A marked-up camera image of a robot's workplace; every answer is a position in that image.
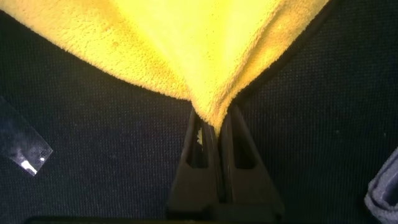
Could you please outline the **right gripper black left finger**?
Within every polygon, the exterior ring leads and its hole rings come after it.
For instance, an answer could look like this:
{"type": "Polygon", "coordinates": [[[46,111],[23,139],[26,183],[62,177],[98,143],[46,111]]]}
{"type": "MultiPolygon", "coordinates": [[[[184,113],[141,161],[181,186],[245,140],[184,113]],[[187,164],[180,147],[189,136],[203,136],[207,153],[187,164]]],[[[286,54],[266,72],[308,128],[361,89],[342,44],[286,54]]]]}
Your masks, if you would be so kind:
{"type": "Polygon", "coordinates": [[[218,141],[212,126],[192,110],[167,201],[169,218],[208,218],[224,196],[218,141]]]}

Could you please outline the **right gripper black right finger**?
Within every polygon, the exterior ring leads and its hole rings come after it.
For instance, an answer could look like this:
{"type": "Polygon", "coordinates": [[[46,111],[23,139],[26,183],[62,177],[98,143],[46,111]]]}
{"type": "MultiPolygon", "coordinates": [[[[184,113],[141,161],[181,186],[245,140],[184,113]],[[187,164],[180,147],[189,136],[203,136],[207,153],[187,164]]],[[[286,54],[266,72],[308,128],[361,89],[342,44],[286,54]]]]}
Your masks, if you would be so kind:
{"type": "Polygon", "coordinates": [[[220,140],[226,214],[237,220],[280,220],[283,201],[236,105],[224,119],[220,140]]]}

